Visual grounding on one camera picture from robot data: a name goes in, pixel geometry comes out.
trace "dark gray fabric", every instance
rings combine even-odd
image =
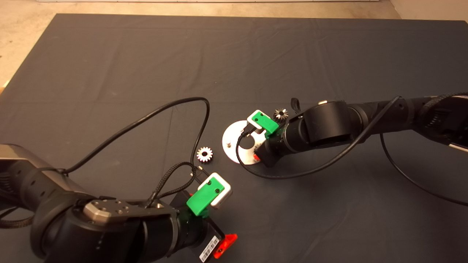
[[[212,114],[200,146],[215,154],[206,169],[234,189],[211,215],[239,235],[219,262],[466,262],[468,208],[407,182],[376,136],[320,173],[285,181],[245,172],[224,155],[221,137],[256,109],[290,109],[293,96],[307,107],[467,87],[468,26],[460,21],[57,15],[0,96],[0,142],[66,168],[152,109],[205,96]],[[166,169],[188,160],[203,115],[199,102],[168,110],[71,177],[93,194],[146,198]],[[387,138],[408,174],[468,200],[465,153],[412,131]],[[274,170],[308,169],[340,149],[284,158]],[[28,229],[0,233],[0,262],[39,262]],[[161,262],[196,258],[186,249]]]

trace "barcode label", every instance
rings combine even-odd
[[[214,236],[211,241],[208,243],[205,249],[203,249],[203,252],[200,254],[200,260],[202,262],[205,262],[205,260],[208,258],[208,256],[211,254],[213,249],[216,247],[216,245],[219,243],[219,239]]]

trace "white disc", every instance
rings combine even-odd
[[[238,121],[231,124],[223,134],[223,150],[226,155],[234,162],[239,163],[237,156],[235,155],[235,146],[237,144],[237,139],[242,133],[242,130],[247,126],[247,121]],[[259,161],[254,158],[254,150],[259,147],[265,141],[265,133],[256,133],[255,131],[251,133],[252,138],[255,143],[254,146],[250,149],[244,149],[239,146],[239,157],[241,158],[244,164],[255,164]]]

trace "green 3d-printed part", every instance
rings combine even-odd
[[[252,120],[266,130],[266,138],[268,138],[272,133],[274,133],[279,127],[279,125],[274,120],[270,119],[268,116],[261,112],[257,112],[252,117]]]
[[[196,216],[199,216],[223,190],[224,186],[212,178],[187,200],[187,206]]]

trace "gear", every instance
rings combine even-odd
[[[197,152],[197,159],[200,162],[207,163],[213,158],[213,150],[208,147],[201,147]]]
[[[277,123],[283,123],[289,117],[288,110],[286,109],[276,109],[273,113],[273,119]]]

